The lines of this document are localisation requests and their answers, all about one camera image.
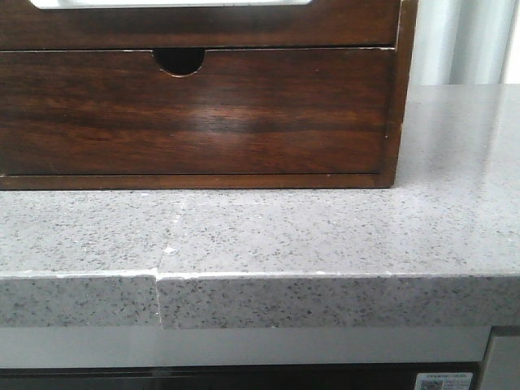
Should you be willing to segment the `white QR code sticker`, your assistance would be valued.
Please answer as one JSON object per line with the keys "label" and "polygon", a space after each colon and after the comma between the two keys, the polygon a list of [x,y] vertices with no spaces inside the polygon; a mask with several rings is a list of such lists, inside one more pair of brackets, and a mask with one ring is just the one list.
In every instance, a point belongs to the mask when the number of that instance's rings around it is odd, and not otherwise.
{"label": "white QR code sticker", "polygon": [[414,390],[469,390],[474,375],[463,373],[420,373]]}

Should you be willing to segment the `black appliance under counter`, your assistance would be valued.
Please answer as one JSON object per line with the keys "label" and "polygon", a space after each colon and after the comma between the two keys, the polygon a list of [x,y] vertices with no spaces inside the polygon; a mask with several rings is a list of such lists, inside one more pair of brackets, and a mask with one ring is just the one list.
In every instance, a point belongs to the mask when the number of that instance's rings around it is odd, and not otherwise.
{"label": "black appliance under counter", "polygon": [[414,389],[420,373],[474,375],[477,362],[3,369],[3,389]]}

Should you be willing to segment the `dark wooden drawer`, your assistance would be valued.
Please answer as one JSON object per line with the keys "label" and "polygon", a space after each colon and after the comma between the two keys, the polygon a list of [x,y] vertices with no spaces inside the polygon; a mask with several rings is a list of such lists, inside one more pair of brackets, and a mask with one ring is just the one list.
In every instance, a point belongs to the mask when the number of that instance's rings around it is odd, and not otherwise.
{"label": "dark wooden drawer", "polygon": [[398,1],[43,10],[1,3],[2,50],[361,46],[394,43]]}
{"label": "dark wooden drawer", "polygon": [[190,76],[148,50],[4,52],[5,175],[380,169],[394,53],[208,50]]}

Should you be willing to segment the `dark wooden drawer cabinet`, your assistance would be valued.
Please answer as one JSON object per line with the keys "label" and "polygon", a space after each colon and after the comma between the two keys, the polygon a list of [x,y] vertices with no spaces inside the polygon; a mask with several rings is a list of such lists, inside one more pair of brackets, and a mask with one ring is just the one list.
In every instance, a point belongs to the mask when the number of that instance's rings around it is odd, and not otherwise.
{"label": "dark wooden drawer cabinet", "polygon": [[[161,7],[277,7],[305,5],[312,1],[29,1],[43,10],[118,9]],[[388,188],[396,177],[397,160],[404,121],[405,100],[410,77],[411,54],[418,4],[401,4],[396,39],[391,45],[349,46],[268,46],[268,47],[169,47],[146,49],[112,49],[115,51],[148,50],[159,67],[171,76],[186,77],[197,72],[208,50],[290,50],[290,49],[372,49],[394,53],[392,94],[388,120],[383,134],[380,169],[374,173],[314,174],[146,174],[146,175],[5,175],[4,190],[77,190],[77,189],[343,189]],[[108,51],[89,50],[2,50],[4,52]]]}

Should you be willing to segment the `grey pleated curtain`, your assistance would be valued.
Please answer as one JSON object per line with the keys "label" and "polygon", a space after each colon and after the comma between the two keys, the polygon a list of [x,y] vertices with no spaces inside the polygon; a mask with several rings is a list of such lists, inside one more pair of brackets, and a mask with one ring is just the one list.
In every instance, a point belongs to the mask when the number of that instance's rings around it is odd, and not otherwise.
{"label": "grey pleated curtain", "polygon": [[519,83],[519,2],[418,3],[413,85]]}

